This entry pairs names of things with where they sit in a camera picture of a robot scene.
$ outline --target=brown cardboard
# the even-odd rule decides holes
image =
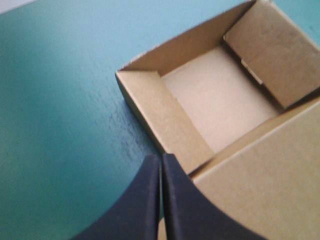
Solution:
[[[195,178],[229,216],[270,240],[320,239],[320,98]]]
[[[281,113],[222,45],[162,79],[215,153]]]
[[[221,42],[223,34],[255,1],[244,2],[138,56],[122,71],[157,71],[163,76]]]
[[[269,29],[266,38],[254,34],[260,29]],[[263,44],[270,53],[260,54]],[[258,0],[165,42],[116,77],[158,148],[176,154],[212,203],[268,239],[312,240],[320,239],[319,56],[282,12]],[[166,239],[163,223],[159,236]]]
[[[156,71],[118,71],[116,75],[122,92],[129,93],[131,109],[160,150],[175,153],[187,173],[214,156]]]
[[[320,87],[320,50],[274,4],[258,1],[225,41],[283,107]]]

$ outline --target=cardboard box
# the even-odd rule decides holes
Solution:
[[[116,77],[217,207],[267,239],[320,239],[320,50],[273,3],[244,2]]]

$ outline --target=open cardboard box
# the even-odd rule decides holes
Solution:
[[[218,208],[268,239],[320,239],[320,50],[273,3],[244,2],[116,78]]]

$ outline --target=navy blue object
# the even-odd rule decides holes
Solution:
[[[159,222],[160,161],[145,157],[134,180],[119,200],[72,240],[156,240]]]
[[[164,154],[162,190],[167,240],[263,240],[214,206],[182,170],[175,155]]]

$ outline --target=teal surface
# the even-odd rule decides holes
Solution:
[[[0,15],[0,239],[64,240],[156,153],[114,72],[240,0],[38,0]],[[320,44],[319,0],[275,1]]]

